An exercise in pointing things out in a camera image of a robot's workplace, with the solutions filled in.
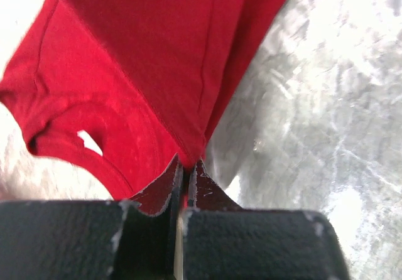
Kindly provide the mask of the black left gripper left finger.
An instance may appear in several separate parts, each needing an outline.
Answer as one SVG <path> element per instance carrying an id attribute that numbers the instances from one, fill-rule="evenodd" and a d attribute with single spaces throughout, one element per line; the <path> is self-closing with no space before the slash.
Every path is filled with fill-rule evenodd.
<path id="1" fill-rule="evenodd" d="M 2 279 L 173 279 L 183 168 L 130 199 L 1 202 Z"/>

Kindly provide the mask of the dark red t shirt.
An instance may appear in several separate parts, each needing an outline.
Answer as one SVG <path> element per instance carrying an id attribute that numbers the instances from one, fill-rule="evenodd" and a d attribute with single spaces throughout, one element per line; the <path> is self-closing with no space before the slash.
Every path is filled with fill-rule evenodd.
<path id="1" fill-rule="evenodd" d="M 286 0 L 45 0 L 1 102 L 31 154 L 129 198 L 190 169 Z"/>

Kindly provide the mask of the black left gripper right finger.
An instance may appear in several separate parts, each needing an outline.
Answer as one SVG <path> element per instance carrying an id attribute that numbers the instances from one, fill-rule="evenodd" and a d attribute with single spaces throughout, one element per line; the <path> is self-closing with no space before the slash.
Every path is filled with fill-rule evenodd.
<path id="1" fill-rule="evenodd" d="M 311 210 L 251 210 L 199 161 L 180 215 L 182 279 L 348 279 L 335 230 Z"/>

